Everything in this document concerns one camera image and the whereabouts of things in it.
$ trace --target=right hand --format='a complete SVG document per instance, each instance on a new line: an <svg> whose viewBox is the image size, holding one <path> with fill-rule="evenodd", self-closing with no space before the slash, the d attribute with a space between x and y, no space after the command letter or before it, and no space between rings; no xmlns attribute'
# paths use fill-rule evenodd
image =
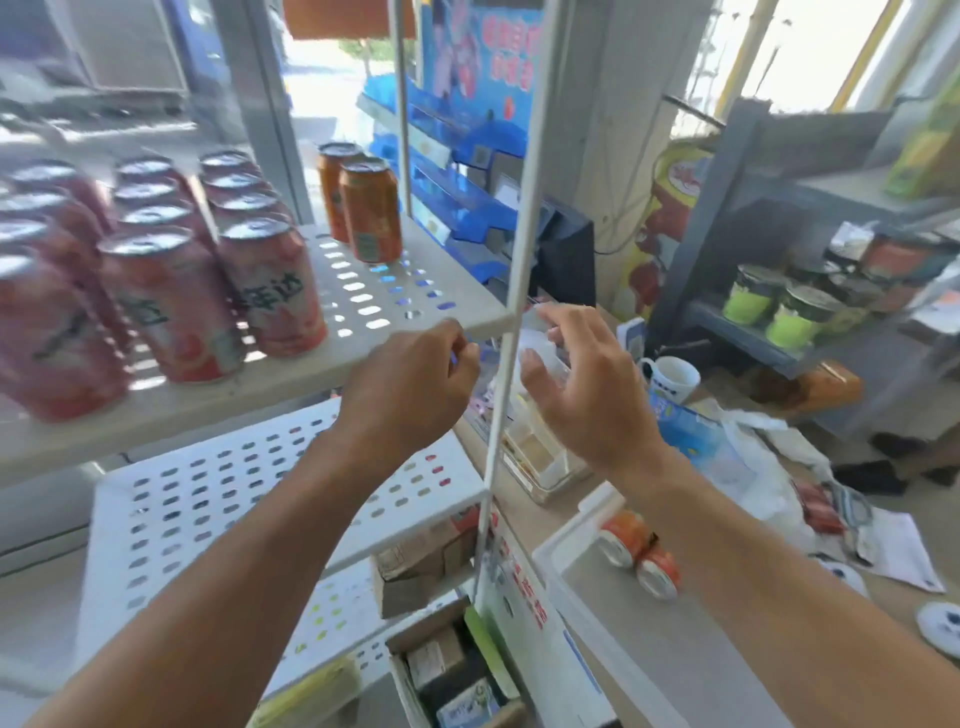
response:
<svg viewBox="0 0 960 728"><path fill-rule="evenodd" d="M553 327L550 340L565 344L570 377L562 388L527 349L520 380L561 443L605 477L667 451L640 372L596 308L542 303L537 312Z"/></svg>

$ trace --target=white plastic tray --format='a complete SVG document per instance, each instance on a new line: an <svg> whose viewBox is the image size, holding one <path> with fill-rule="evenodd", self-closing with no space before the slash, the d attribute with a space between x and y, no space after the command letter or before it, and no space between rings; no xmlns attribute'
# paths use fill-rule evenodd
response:
<svg viewBox="0 0 960 728"><path fill-rule="evenodd" d="M696 595L659 602L592 545L624 506L609 483L598 491L534 552L550 601L570 627L654 728L789 726Z"/></svg>
<svg viewBox="0 0 960 728"><path fill-rule="evenodd" d="M107 411L43 425L0 409L0 480L15 482L95 460L338 386L394 331L429 328L453 317L477 339L503 333L510 322L507 309L417 223L405 215L400 219L405 254L391 265L361 263L321 229L301 229L329 329L314 351L272 359L252 350L236 376L215 384L174 385L158 375L142 348L132 391Z"/></svg>

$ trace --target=forearm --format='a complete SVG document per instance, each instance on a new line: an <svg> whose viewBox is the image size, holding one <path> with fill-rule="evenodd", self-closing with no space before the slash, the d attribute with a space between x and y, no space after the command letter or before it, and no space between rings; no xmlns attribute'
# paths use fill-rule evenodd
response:
<svg viewBox="0 0 960 728"><path fill-rule="evenodd" d="M392 471L323 433L31 726L243 726L330 554Z"/></svg>
<svg viewBox="0 0 960 728"><path fill-rule="evenodd" d="M743 512L676 451L623 468L612 481L798 728L947 725L960 711L945 660Z"/></svg>

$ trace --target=small plastic jar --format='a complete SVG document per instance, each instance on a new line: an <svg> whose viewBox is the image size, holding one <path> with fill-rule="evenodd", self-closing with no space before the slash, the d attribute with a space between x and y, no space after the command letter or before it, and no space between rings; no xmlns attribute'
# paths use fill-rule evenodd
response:
<svg viewBox="0 0 960 728"><path fill-rule="evenodd" d="M829 293L790 283L780 299L774 320L767 327L767 341L781 349L802 349L841 307Z"/></svg>
<svg viewBox="0 0 960 728"><path fill-rule="evenodd" d="M758 265L738 265L723 307L724 318L741 326L755 324L783 291L787 279Z"/></svg>
<svg viewBox="0 0 960 728"><path fill-rule="evenodd" d="M824 333L834 336L860 326L883 296L880 286L858 276L830 276L826 291L843 304L824 327Z"/></svg>

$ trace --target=plastic container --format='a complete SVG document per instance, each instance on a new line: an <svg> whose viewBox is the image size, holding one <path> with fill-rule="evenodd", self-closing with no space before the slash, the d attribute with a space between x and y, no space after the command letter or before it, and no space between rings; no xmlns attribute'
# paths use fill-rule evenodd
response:
<svg viewBox="0 0 960 728"><path fill-rule="evenodd" d="M802 349L842 306L829 293L791 283L780 299L774 320L767 327L767 341L781 349Z"/></svg>
<svg viewBox="0 0 960 728"><path fill-rule="evenodd" d="M860 326L870 316L870 307L883 296L883 289L857 276L830 276L826 292L843 304L824 326L824 333L838 335Z"/></svg>
<svg viewBox="0 0 960 728"><path fill-rule="evenodd" d="M624 506L605 483L534 551L550 603L654 728L787 728L695 593L659 601L594 545L601 525Z"/></svg>
<svg viewBox="0 0 960 728"><path fill-rule="evenodd" d="M769 268L738 265L736 280L723 307L724 318L741 326L755 324L777 299L786 283L786 278Z"/></svg>

